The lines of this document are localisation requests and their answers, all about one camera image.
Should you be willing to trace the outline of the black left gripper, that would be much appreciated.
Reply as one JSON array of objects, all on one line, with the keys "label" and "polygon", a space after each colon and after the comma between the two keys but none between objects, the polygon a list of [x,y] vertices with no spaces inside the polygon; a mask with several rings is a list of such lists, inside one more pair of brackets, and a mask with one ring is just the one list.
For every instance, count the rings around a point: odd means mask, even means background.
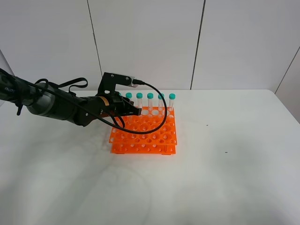
[{"label": "black left gripper", "polygon": [[[120,97],[119,93],[114,96],[104,94],[101,96],[78,97],[75,95],[75,100],[78,105],[100,118],[111,117],[115,125],[117,125],[115,118],[128,116],[129,114],[130,105],[128,99],[126,97]],[[134,106],[134,102],[131,106],[131,110],[132,116],[140,116],[142,114],[142,109]],[[90,113],[77,108],[75,113],[76,125],[85,127],[96,119],[97,118]]]}]

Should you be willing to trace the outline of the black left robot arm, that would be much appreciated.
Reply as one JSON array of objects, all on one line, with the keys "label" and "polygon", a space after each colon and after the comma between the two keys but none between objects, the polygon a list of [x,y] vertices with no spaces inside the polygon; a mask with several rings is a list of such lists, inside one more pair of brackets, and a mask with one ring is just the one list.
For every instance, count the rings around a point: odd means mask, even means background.
[{"label": "black left robot arm", "polygon": [[15,104],[18,115],[25,106],[34,115],[66,120],[83,127],[97,118],[141,115],[142,110],[135,107],[133,101],[115,90],[118,84],[133,86],[133,77],[105,72],[97,94],[91,97],[78,97],[62,90],[66,86],[75,87],[81,81],[86,79],[77,78],[62,84],[40,79],[32,84],[1,70],[0,98]]}]

